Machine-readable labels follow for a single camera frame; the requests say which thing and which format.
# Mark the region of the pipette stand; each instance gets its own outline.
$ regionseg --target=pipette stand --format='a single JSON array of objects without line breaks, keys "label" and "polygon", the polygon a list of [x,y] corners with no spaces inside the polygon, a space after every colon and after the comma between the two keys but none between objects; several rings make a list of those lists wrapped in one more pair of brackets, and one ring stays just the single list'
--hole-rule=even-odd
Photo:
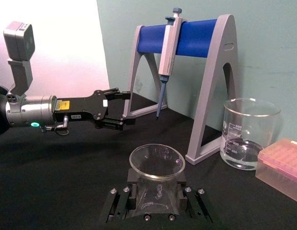
[{"label": "pipette stand", "polygon": [[[135,76],[142,55],[150,66],[157,92],[160,81],[154,53],[161,53],[165,25],[138,26],[133,42],[132,66],[128,89],[133,92]],[[217,79],[224,75],[228,99],[238,97],[238,50],[233,15],[214,20],[184,22],[181,25],[176,55],[207,58],[186,160],[195,165],[220,150],[221,137],[202,145],[206,119]],[[131,112],[131,99],[125,102],[124,116],[136,117],[155,112],[157,105]]]}]

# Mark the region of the white wall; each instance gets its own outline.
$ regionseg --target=white wall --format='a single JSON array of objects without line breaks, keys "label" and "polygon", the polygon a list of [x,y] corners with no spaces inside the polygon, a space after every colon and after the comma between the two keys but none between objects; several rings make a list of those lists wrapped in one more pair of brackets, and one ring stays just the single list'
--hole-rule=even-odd
[{"label": "white wall", "polygon": [[0,85],[7,88],[13,77],[3,30],[12,21],[33,27],[27,95],[80,97],[109,88],[96,0],[0,1]]}]

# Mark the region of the black tablecloth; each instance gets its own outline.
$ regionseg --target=black tablecloth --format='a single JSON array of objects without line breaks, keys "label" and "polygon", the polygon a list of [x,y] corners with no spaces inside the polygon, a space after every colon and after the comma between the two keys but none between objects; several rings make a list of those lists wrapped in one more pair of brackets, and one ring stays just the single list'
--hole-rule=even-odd
[{"label": "black tablecloth", "polygon": [[[121,111],[121,102],[109,107]],[[133,107],[149,105],[136,96]],[[96,229],[110,188],[126,185],[129,154],[137,146],[162,143],[188,150],[193,120],[170,109],[137,118],[123,131],[69,124],[66,137],[38,128],[11,128],[0,135],[0,229]],[[218,132],[207,127],[204,141]],[[219,154],[185,169],[187,184],[204,188],[230,229],[297,230],[297,202]]]}]

